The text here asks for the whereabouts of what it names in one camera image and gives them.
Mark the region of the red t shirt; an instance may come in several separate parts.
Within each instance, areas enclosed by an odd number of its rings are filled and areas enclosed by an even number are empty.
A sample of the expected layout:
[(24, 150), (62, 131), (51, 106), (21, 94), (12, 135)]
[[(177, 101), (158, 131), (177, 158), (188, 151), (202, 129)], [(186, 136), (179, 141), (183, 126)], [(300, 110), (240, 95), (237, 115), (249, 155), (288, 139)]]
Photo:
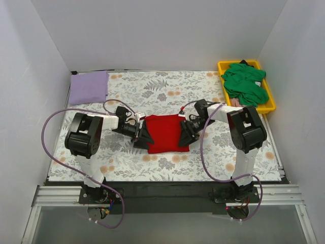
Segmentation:
[(153, 143), (147, 143), (149, 154), (189, 152), (189, 146), (179, 146), (181, 122), (185, 118), (174, 115), (150, 115), (145, 118), (146, 127)]

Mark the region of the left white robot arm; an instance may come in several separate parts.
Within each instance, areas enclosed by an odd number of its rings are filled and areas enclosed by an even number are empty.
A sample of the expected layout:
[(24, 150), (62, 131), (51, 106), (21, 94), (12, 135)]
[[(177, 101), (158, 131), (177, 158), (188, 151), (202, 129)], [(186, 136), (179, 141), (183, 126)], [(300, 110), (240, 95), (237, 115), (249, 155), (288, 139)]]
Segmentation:
[(149, 144), (154, 140), (150, 136), (144, 113), (137, 113), (131, 125), (130, 111), (125, 107), (118, 106), (114, 115), (92, 116), (77, 112), (67, 132), (64, 145), (79, 162), (81, 171), (86, 174), (83, 188), (90, 189), (90, 196), (96, 203), (107, 200), (108, 191), (101, 184), (105, 177), (96, 162), (96, 153), (100, 147), (102, 131), (109, 130), (131, 138), (133, 147), (149, 149)]

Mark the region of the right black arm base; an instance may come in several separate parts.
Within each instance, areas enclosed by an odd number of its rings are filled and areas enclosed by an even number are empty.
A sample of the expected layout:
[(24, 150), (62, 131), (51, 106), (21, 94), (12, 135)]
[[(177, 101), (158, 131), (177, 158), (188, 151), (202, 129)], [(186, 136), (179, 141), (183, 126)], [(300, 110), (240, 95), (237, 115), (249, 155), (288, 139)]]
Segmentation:
[(231, 188), (213, 188), (208, 196), (215, 203), (242, 203), (249, 201), (249, 203), (258, 203), (260, 198), (257, 188), (250, 191), (235, 192)]

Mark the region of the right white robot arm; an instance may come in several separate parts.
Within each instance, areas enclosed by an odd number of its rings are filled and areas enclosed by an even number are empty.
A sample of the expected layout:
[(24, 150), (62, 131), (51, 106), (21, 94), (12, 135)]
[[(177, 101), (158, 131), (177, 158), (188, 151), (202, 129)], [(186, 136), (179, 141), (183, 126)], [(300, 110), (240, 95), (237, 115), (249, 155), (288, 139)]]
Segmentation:
[[(259, 117), (255, 107), (232, 107), (224, 103), (209, 103), (205, 99), (192, 102), (198, 116), (195, 119), (187, 119), (180, 123), (181, 134), (179, 146), (188, 146), (200, 141), (200, 157), (205, 173), (218, 183), (234, 183), (230, 188), (230, 197), (241, 202), (248, 196), (246, 186), (251, 185), (254, 180), (260, 182), (253, 174), (255, 158), (267, 139), (266, 129)], [(206, 128), (215, 121), (227, 123), (234, 146), (236, 147), (236, 163), (231, 179), (219, 180), (213, 177), (205, 165), (203, 155), (203, 139), (199, 132), (205, 134)]]

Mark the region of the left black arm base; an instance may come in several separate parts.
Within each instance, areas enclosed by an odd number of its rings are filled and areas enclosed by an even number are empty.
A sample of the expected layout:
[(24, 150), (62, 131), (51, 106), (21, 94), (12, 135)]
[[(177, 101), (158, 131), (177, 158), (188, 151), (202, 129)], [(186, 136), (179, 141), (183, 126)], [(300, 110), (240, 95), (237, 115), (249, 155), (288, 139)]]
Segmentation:
[(80, 204), (120, 204), (120, 197), (113, 191), (106, 188), (85, 187), (80, 191)]

